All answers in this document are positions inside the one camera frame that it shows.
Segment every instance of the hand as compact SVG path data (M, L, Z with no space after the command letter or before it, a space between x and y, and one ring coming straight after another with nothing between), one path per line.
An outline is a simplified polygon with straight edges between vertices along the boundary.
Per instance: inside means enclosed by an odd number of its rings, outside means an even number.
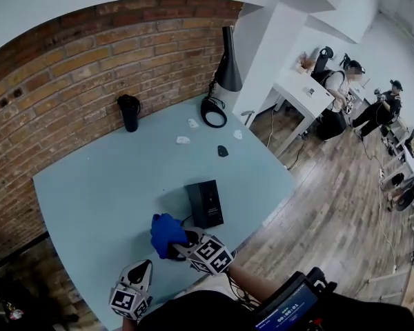
M181 227L181 221L174 219L168 213L154 214L152 218L151 243L161 259L168 258L169 244L188 243L186 232Z

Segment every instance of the light blue table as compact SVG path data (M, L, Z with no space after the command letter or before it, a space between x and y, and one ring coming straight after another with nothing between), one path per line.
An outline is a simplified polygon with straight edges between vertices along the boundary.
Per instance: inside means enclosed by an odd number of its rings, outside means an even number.
M187 263L162 261L150 244L154 213L178 219L191 214L186 184L215 179L224 225L208 231L235 249L293 189L283 165L231 113L220 129L199 113L201 98L171 106L69 154L34 177L41 211L70 278L99 320L109 329L121 317L109 307L110 288L122 268L142 259L153 262L150 293L155 301L202 277ZM190 128L193 118L198 128ZM243 139L234 138L240 129ZM177 145L178 136L189 137ZM217 146L228 157L217 154Z

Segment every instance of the white marker cube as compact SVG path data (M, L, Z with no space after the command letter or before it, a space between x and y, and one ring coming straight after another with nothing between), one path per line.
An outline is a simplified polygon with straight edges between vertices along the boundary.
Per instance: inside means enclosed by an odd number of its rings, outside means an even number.
M115 288L110 299L110 307L113 311L132 320L138 320L147 310L146 299L132 288Z
M214 237L210 237L188 257L192 265L201 272L220 274L233 261L233 257Z

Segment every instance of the potted plant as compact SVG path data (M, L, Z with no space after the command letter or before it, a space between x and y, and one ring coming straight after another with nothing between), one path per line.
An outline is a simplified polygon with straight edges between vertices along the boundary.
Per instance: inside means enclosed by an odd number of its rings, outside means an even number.
M297 68L297 71L299 73L301 73L301 74L303 74L305 72L311 73L314 66L315 66L315 62L312 59L308 58L308 56L305 52L300 54L300 56L299 56L299 66Z

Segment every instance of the lamp shade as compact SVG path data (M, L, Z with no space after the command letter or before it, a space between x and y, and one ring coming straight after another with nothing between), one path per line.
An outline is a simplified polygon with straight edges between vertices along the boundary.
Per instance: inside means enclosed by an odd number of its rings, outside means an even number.
M242 81L236 64L230 26L222 28L222 38L224 39L224 54L215 73L215 81L227 91L238 92L242 89Z

